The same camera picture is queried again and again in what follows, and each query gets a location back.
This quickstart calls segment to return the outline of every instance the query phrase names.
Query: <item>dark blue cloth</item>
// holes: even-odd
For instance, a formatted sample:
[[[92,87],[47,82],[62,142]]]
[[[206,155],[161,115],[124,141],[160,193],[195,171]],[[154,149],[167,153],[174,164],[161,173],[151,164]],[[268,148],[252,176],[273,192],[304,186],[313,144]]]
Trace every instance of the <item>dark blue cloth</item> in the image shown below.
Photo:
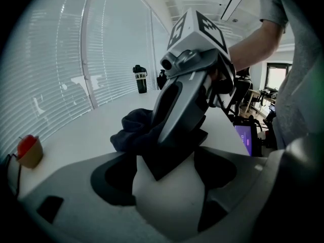
[[[163,124],[151,127],[151,119],[152,111],[147,109],[133,110],[122,118],[123,129],[110,137],[116,151],[142,155],[153,150]]]

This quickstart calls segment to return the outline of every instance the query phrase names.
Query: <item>gray t-shirt sleeve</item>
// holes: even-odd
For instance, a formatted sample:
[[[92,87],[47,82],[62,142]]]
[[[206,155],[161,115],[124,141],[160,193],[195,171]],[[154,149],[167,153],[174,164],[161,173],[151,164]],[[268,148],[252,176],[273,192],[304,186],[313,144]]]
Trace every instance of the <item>gray t-shirt sleeve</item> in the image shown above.
[[[260,21],[268,20],[286,28],[288,23],[287,15],[281,0],[260,0],[261,15]]]

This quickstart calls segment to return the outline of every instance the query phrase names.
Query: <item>white venetian blind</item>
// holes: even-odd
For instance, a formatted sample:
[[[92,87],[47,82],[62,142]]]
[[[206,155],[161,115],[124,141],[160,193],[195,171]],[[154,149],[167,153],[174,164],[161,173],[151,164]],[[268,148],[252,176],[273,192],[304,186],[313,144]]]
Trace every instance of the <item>white venetian blind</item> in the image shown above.
[[[0,154],[19,136],[46,139],[92,109],[80,63],[86,0],[33,0],[13,31],[0,65]]]
[[[155,65],[157,74],[160,73],[161,69],[164,69],[160,61],[162,57],[167,52],[169,34],[158,20],[156,15],[152,12],[152,31],[153,31],[153,39],[154,39],[154,53],[155,53]]]
[[[150,17],[142,0],[91,0],[87,67],[99,106],[137,91],[135,65],[146,68],[147,89],[156,89]]]

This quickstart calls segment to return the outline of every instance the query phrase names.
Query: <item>water bottle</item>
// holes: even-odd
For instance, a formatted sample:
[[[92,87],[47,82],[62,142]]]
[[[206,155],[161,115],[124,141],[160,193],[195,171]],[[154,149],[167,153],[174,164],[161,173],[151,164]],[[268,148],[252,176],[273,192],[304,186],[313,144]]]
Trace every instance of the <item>water bottle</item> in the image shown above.
[[[144,67],[141,67],[140,65],[136,65],[135,67],[133,67],[133,73],[135,73],[138,92],[140,94],[146,93],[147,92],[147,88],[146,88],[147,71],[146,71],[146,69]]]

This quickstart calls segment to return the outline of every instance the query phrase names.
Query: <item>purple screen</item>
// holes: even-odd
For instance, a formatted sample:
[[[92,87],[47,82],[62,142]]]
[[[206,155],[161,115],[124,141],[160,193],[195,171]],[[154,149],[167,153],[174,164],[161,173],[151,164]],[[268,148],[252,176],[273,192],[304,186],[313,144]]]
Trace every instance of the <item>purple screen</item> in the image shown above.
[[[251,127],[250,126],[234,126],[237,133],[240,135],[242,142],[248,150],[249,155],[252,155],[252,136],[251,136]]]

